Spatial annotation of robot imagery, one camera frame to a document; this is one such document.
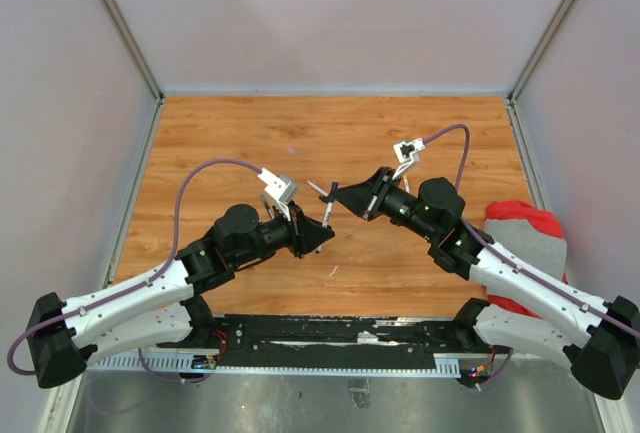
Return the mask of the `white marker yellow end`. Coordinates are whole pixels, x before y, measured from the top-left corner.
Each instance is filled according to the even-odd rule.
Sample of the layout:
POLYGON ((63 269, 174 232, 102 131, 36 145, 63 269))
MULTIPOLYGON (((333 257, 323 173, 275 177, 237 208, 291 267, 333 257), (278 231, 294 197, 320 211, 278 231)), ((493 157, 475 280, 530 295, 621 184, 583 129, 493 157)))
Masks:
POLYGON ((408 179, 408 177, 406 175, 403 176, 403 183, 404 183, 405 191, 410 194, 411 193, 411 188, 410 188, 410 184, 409 184, 409 179, 408 179))

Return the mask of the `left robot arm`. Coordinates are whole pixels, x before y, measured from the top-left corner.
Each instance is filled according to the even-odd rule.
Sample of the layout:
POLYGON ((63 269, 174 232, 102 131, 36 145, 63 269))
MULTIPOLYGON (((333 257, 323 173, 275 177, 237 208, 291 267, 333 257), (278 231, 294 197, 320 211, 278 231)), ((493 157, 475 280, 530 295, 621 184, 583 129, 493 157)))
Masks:
POLYGON ((114 287, 61 299, 38 298, 27 323, 37 384, 61 386, 103 358, 156 343, 207 346, 214 324, 190 314, 189 301, 234 279, 281 249, 302 258, 334 237, 333 229, 295 203, 263 222, 247 204, 230 207, 204 236, 157 266, 114 287))

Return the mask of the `blue gel pen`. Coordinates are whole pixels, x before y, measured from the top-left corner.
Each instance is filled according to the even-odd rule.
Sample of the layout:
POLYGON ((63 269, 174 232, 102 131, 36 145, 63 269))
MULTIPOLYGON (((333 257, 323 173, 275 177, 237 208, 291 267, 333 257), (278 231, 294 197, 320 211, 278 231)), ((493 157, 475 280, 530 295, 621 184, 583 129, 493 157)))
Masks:
POLYGON ((264 195, 260 195, 260 200, 269 216, 270 219, 274 219, 275 218, 275 214, 273 211, 272 206, 270 205, 269 201, 266 199, 266 197, 264 195))

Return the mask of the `white pen with lettering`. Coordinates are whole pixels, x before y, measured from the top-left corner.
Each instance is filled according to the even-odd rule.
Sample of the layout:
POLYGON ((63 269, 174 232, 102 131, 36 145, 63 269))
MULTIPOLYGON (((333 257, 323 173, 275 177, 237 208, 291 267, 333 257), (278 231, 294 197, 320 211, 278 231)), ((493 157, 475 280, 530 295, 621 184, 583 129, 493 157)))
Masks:
MULTIPOLYGON (((323 228, 327 229, 329 227, 329 221, 330 221, 330 217, 332 214, 332 210, 333 210, 333 201, 328 200, 327 201, 327 205, 326 205, 326 209, 325 209, 325 213, 324 213, 324 217, 322 220, 322 226, 323 228)), ((319 254, 322 251, 323 248, 323 244, 320 244, 314 251, 315 253, 319 254)))

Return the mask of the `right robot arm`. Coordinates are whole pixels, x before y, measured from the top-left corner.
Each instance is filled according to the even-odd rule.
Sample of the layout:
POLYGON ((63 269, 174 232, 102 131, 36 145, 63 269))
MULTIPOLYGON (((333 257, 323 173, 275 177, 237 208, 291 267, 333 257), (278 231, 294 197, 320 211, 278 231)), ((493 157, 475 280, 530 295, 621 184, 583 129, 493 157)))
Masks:
POLYGON ((452 330, 460 350, 474 353, 486 344, 521 350, 569 369, 601 397, 623 396, 639 368, 635 303, 585 293, 522 260, 463 218, 465 201, 443 177, 424 181, 411 195, 392 169, 382 167, 364 182, 334 189, 330 197, 366 221, 388 217, 425 239, 442 270, 499 290, 527 309, 522 315, 468 301, 452 330))

